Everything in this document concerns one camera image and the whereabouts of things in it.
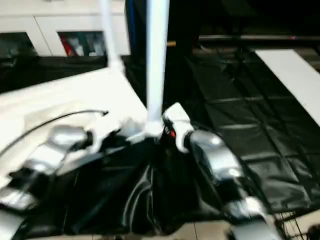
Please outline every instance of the white pole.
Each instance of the white pole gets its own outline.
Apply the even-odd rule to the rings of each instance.
[[[117,53],[114,31],[112,25],[110,0],[99,0],[104,45],[108,57],[108,67],[124,72],[124,64]]]
[[[146,132],[159,136],[163,130],[162,104],[165,81],[170,0],[147,1],[147,123]]]

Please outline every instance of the black plastic sheet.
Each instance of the black plastic sheet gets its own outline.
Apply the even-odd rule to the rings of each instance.
[[[35,58],[1,68],[0,78],[18,89],[28,84],[19,83],[22,76],[33,84],[105,64],[89,59]],[[126,58],[125,65],[146,103],[143,59]],[[319,206],[320,128],[254,53],[169,52],[164,89],[164,108],[180,102],[195,126],[222,136],[270,213]],[[221,219],[223,202],[192,156],[172,144],[148,139],[60,177],[52,201],[29,218],[27,236],[165,235],[186,222]]]

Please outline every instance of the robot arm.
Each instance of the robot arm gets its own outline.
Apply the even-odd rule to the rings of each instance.
[[[179,103],[170,107],[164,118],[175,131],[177,149],[193,155],[218,194],[223,204],[221,212],[233,224],[231,239],[280,240],[241,163],[224,141],[212,132],[194,130]]]
[[[88,130],[69,125],[52,128],[47,140],[36,147],[19,170],[10,174],[11,181],[0,189],[0,239],[16,239],[16,232],[24,225],[28,212],[49,195],[56,175],[88,163],[77,159],[73,161],[75,165],[66,164],[64,170],[68,154],[84,149],[87,154],[97,153],[102,141],[110,133],[119,131],[128,120],[121,114],[107,114]]]

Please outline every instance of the floor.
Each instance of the floor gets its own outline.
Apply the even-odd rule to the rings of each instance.
[[[320,224],[320,210],[299,217],[285,224],[285,230],[290,236],[298,235],[301,231],[306,233],[312,225]],[[169,236],[143,237],[142,240],[227,240],[225,232],[230,225],[224,221],[197,222],[185,224],[182,228]],[[37,238],[37,240],[101,240],[101,236],[71,236],[71,237],[50,237]],[[306,240],[307,238],[294,237],[294,240]]]

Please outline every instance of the black cable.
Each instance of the black cable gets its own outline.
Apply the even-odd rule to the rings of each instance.
[[[66,117],[69,117],[71,115],[75,115],[75,114],[87,114],[87,113],[100,113],[102,114],[102,116],[108,114],[108,111],[102,111],[102,110],[95,110],[95,109],[89,109],[89,110],[81,110],[81,111],[74,111],[74,112],[70,112],[70,113],[66,113],[64,115],[61,116],[57,116],[55,118],[52,118],[50,120],[47,120],[33,128],[31,128],[30,130],[26,131],[24,134],[18,136],[15,140],[13,140],[12,142],[10,142],[1,152],[0,152],[0,158],[8,151],[10,150],[15,144],[17,144],[17,142],[19,142],[20,140],[24,139],[26,136],[28,136],[29,134],[31,134],[33,131],[47,125],[50,124],[54,121],[57,121],[59,119],[64,119]]]

